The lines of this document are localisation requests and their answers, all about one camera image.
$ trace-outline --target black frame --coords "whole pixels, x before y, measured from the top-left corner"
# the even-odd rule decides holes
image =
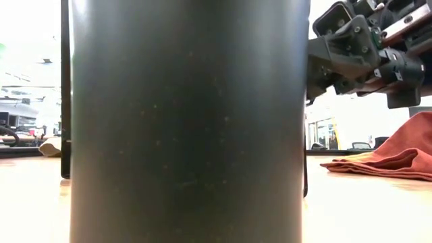
[[[61,176],[70,179],[71,161],[71,69],[69,1],[61,0]]]
[[[304,149],[303,149],[303,197],[308,195],[308,159],[306,154],[306,135],[304,136]]]

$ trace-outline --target wooden table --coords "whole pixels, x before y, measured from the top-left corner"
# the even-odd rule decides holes
[[[432,242],[432,183],[327,173],[309,157],[304,242]],[[0,242],[65,243],[70,183],[59,159],[0,160]]]

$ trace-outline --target screw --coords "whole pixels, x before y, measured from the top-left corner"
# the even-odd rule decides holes
[[[369,23],[374,26],[374,25],[377,24],[377,20],[375,20],[375,19],[369,19]]]
[[[411,22],[412,21],[412,16],[407,16],[405,19],[404,19],[404,23],[405,24],[408,24],[409,22]]]
[[[337,27],[342,27],[345,24],[345,20],[339,20],[339,22],[337,22]]]

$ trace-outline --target robotic arm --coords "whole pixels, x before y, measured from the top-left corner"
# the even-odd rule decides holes
[[[432,0],[334,3],[308,41],[307,105],[330,86],[338,95],[385,93],[390,109],[432,95],[431,9]]]

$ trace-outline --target chair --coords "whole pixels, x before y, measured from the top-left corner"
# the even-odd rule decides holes
[[[353,142],[353,149],[372,149],[371,145],[367,142]]]
[[[377,137],[375,138],[375,146],[373,149],[378,149],[389,137]]]
[[[314,142],[310,149],[312,149],[312,150],[327,150],[326,147],[324,147],[322,144],[319,144],[318,142]]]

